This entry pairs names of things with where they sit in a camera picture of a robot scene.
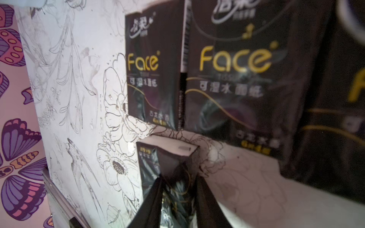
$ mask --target bird drawing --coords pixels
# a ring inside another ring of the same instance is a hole
[[[99,200],[97,199],[97,197],[95,195],[95,192],[92,189],[91,184],[90,184],[89,180],[86,177],[86,174],[85,174],[85,171],[84,171],[84,166],[86,166],[88,168],[88,170],[92,173],[92,175],[94,176],[94,178],[95,178],[97,184],[99,185],[99,187],[100,187],[100,184],[97,181],[97,179],[95,177],[95,174],[91,170],[91,168],[90,168],[89,164],[87,163],[85,157],[81,154],[80,150],[76,147],[76,145],[73,143],[73,141],[71,139],[67,138],[67,140],[68,140],[68,143],[66,143],[66,150],[72,158],[71,169],[72,169],[72,173],[73,173],[73,176],[75,178],[75,181],[76,181],[78,191],[79,191],[81,197],[83,198],[81,185],[80,185],[81,179],[83,179],[85,181],[86,186],[89,190],[89,193],[90,193],[90,195],[91,195],[91,197],[94,201],[94,205],[95,205],[95,208],[96,208],[98,214],[99,214],[98,206],[99,206],[101,212],[103,213],[103,211],[101,209],[101,206],[100,206],[100,203],[99,203]]]

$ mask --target black tissue package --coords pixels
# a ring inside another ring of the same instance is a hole
[[[338,1],[336,11],[293,152],[280,169],[284,177],[365,203],[364,1]]]
[[[137,142],[143,199],[155,180],[163,179],[161,227],[189,227],[193,218],[195,179],[199,169],[198,146],[157,135]]]
[[[157,1],[125,18],[128,113],[174,130],[183,124],[188,4]]]
[[[290,153],[333,0],[193,0],[185,126]]]

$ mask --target barcode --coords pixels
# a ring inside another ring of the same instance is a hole
[[[178,106],[178,124],[177,127],[180,128],[183,126],[183,108],[184,108],[184,92],[182,90],[179,91],[179,106]]]
[[[181,53],[181,67],[180,71],[186,73],[188,71],[188,53],[189,53],[189,36],[190,36],[190,25],[191,25],[191,3],[189,0],[185,2],[185,18],[184,18],[184,31],[182,38],[182,53]]]

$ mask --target gold curved line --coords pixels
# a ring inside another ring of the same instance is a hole
[[[199,77],[189,77],[186,79],[187,81],[189,80],[206,80],[206,78],[199,78]]]
[[[145,93],[144,92],[142,92],[140,89],[138,89],[137,87],[135,87],[135,86],[132,86],[132,85],[130,85],[130,84],[127,84],[128,86],[130,86],[130,87],[132,87],[132,88],[134,88],[135,90],[137,90],[138,92],[140,92],[141,94],[143,94],[143,96],[145,97],[145,100],[146,100],[146,102],[152,107],[152,108],[154,108],[154,109],[157,109],[158,110],[158,108],[156,108],[155,106],[153,106],[153,105],[151,105],[151,103],[147,100],[147,98],[146,98],[146,95],[145,95]]]
[[[247,125],[246,123],[238,120],[236,117],[232,116],[229,112],[227,112],[220,104],[218,104],[218,102],[216,102],[213,98],[211,98],[208,94],[204,93],[203,91],[201,90],[198,90],[198,89],[188,89],[185,94],[189,93],[189,92],[198,92],[198,93],[201,93],[203,94],[204,96],[206,96],[209,100],[213,101],[215,105],[218,106],[218,108],[220,108],[227,116],[229,116],[231,119],[233,119],[234,121],[238,122],[239,124],[242,124],[243,126],[251,129],[251,130],[255,130],[253,127]]]
[[[310,108],[310,109],[307,109],[306,112],[347,115],[343,111],[333,110],[333,109],[322,109],[322,108]]]
[[[346,138],[352,139],[355,142],[359,143],[362,146],[365,146],[365,141],[362,140],[361,138],[357,137],[356,135],[350,134],[347,131],[338,129],[338,128],[333,128],[333,127],[327,127],[327,126],[323,126],[323,125],[307,125],[301,128],[301,131],[303,130],[320,130],[320,131],[330,131],[333,133],[337,133],[339,135],[345,136]]]

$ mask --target black plastic bag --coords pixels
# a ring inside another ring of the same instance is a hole
[[[196,178],[196,218],[198,228],[230,228],[217,200],[205,182],[204,177]]]
[[[155,179],[164,180],[161,226],[188,228],[193,218],[198,146],[151,135],[137,143],[142,193],[146,199]]]
[[[161,216],[161,201],[164,181],[158,177],[151,186],[147,197],[144,199],[129,228],[159,228]]]
[[[280,163],[284,177],[362,203],[365,37],[361,41],[356,36],[361,29],[365,31],[364,12],[362,0],[338,1],[337,15],[333,12],[317,60],[293,152]]]

